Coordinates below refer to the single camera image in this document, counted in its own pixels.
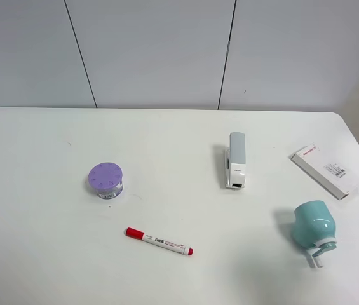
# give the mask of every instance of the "white box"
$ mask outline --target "white box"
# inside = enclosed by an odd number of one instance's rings
[[[357,175],[332,156],[321,152],[315,144],[301,149],[291,160],[339,200],[359,186]]]

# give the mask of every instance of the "marker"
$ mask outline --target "marker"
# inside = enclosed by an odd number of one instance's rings
[[[183,255],[192,255],[193,254],[193,249],[190,247],[185,247],[178,243],[173,243],[171,241],[164,240],[162,238],[156,238],[155,236],[145,234],[144,232],[138,231],[136,229],[132,229],[130,227],[127,228],[126,235],[128,237],[146,241],[148,243],[152,243],[153,245],[156,245],[161,248],[165,248],[165,249],[168,249],[168,250],[171,250],[174,252],[178,252]]]

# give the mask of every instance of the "teal mug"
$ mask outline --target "teal mug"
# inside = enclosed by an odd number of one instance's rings
[[[292,237],[305,249],[319,248],[313,257],[336,248],[336,223],[323,201],[301,204],[295,209],[295,218]]]

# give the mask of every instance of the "stapler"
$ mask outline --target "stapler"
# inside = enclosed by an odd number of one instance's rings
[[[230,133],[230,148],[224,151],[226,187],[245,187],[245,136],[241,132]]]

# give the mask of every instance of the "round plastic container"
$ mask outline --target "round plastic container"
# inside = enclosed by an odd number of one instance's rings
[[[115,163],[101,163],[92,168],[88,181],[100,198],[111,199],[123,190],[123,171]]]

